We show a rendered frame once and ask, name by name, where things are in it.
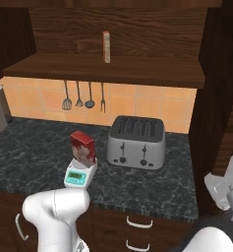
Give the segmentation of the dark wooden wall cabinet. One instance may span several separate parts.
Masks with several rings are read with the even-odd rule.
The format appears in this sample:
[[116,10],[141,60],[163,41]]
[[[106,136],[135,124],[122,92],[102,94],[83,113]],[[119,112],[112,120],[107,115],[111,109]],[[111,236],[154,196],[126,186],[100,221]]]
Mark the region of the dark wooden wall cabinet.
[[[36,52],[4,74],[200,89],[205,16],[205,8],[32,9]],[[103,32],[110,33],[108,64],[103,59]]]

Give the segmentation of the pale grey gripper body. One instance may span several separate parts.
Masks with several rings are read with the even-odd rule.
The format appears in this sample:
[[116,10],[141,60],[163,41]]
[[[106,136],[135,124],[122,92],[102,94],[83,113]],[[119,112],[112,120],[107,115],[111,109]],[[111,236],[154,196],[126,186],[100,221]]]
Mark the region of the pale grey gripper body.
[[233,156],[231,157],[224,176],[213,175],[211,172],[204,177],[204,184],[217,208],[222,211],[230,209],[226,198],[229,187],[233,184]]

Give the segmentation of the dark wooden drawer front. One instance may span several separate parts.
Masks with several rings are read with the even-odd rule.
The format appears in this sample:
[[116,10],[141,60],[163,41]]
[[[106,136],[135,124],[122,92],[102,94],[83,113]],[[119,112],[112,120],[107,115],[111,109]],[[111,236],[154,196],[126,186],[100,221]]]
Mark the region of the dark wooden drawer front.
[[181,252],[183,248],[180,246],[178,241],[171,242],[165,240],[152,240],[147,238],[140,238],[137,236],[116,236],[116,235],[100,235],[97,236],[96,247],[97,252],[133,252],[126,248],[126,240],[132,246],[145,248],[150,244],[150,249],[148,252]]
[[[149,224],[153,220],[152,228],[141,229],[129,226],[126,223],[126,217],[129,216],[130,221]],[[147,236],[157,236],[158,234],[179,234],[185,235],[191,228],[191,223],[179,222],[178,220],[158,219],[156,217],[146,217],[132,213],[122,213],[112,210],[104,210],[100,208],[93,209],[93,221],[96,224],[108,225],[112,229],[120,229],[124,232],[140,233]]]

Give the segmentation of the white digital scale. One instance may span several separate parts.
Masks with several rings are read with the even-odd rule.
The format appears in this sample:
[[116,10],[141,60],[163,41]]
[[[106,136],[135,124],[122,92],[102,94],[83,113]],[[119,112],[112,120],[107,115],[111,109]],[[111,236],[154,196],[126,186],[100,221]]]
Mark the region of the white digital scale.
[[64,185],[66,188],[77,187],[87,189],[96,173],[97,163],[91,167],[86,167],[78,162],[75,158],[72,159],[67,167]]

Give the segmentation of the dark wooden base cabinet door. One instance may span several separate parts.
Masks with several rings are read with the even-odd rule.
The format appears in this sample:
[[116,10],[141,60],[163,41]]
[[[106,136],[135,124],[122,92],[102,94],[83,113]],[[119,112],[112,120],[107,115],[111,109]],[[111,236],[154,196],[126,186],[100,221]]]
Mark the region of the dark wooden base cabinet door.
[[[24,197],[19,194],[0,191],[0,252],[37,252],[36,228],[22,215]],[[29,239],[23,241],[15,224],[20,214],[20,227]]]

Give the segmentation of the hanging whisk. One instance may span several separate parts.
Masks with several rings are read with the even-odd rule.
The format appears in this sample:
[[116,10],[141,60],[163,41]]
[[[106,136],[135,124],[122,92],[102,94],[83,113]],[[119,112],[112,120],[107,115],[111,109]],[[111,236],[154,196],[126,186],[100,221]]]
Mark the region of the hanging whisk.
[[77,93],[78,93],[78,99],[77,99],[77,102],[76,102],[76,107],[82,107],[82,106],[84,106],[84,103],[83,103],[83,101],[81,99],[79,81],[76,81],[76,86],[77,86]]

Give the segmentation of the red cereal box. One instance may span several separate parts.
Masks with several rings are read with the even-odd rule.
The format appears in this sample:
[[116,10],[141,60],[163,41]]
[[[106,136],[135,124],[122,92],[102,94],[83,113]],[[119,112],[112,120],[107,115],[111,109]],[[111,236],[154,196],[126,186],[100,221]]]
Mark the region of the red cereal box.
[[71,134],[71,145],[74,158],[90,168],[95,164],[96,154],[94,148],[94,139],[81,131],[75,131]]

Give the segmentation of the brown wooden cabinet door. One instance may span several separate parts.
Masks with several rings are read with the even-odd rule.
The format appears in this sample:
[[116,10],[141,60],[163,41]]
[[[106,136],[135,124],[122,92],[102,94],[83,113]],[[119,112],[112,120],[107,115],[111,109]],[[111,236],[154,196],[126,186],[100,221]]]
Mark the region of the brown wooden cabinet door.
[[223,176],[233,155],[233,101],[224,127],[220,147],[212,170],[214,175]]

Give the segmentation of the hanging slotted spatula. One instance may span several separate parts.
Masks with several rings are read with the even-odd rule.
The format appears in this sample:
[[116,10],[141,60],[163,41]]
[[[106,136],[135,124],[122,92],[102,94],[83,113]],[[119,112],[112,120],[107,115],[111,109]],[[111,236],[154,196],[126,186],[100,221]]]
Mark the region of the hanging slotted spatula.
[[63,110],[71,110],[72,109],[72,101],[69,98],[67,81],[64,81],[64,85],[65,85],[66,98],[63,100],[62,109]]

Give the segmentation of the orange box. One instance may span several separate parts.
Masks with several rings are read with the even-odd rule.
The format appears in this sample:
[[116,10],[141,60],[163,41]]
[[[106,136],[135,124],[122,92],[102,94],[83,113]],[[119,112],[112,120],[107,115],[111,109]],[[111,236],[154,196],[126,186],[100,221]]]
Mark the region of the orange box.
[[103,42],[103,59],[105,63],[110,63],[110,33],[109,31],[104,31],[102,33]]

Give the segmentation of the silver four-slot toaster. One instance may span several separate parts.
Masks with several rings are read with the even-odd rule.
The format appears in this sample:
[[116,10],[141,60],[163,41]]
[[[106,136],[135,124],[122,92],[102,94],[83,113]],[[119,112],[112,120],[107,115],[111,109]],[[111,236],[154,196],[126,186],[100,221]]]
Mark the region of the silver four-slot toaster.
[[160,169],[165,161],[165,127],[157,118],[118,116],[107,142],[110,164],[141,169]]

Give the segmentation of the hanging ladle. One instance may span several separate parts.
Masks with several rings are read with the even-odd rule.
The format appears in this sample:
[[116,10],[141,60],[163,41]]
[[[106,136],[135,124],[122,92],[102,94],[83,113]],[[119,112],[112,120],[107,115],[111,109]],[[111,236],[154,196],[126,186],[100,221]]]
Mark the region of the hanging ladle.
[[91,83],[88,83],[88,90],[89,90],[89,100],[85,102],[85,106],[86,108],[93,108],[95,105],[95,102],[92,99]]

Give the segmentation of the tall dark wooden cabinet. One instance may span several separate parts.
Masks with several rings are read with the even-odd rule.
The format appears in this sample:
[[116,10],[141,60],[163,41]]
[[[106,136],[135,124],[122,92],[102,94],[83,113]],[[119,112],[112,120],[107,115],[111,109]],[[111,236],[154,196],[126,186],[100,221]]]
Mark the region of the tall dark wooden cabinet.
[[233,0],[206,13],[199,56],[205,75],[197,91],[189,130],[199,215],[215,215],[204,177],[212,173],[233,101]]

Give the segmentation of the hanging meat fork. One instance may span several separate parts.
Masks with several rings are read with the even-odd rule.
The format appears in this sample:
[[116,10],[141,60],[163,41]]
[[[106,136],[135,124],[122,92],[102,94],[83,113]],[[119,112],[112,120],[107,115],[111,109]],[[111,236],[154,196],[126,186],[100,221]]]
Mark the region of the hanging meat fork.
[[104,99],[104,83],[101,83],[101,101],[100,101],[100,111],[105,113],[105,99]]

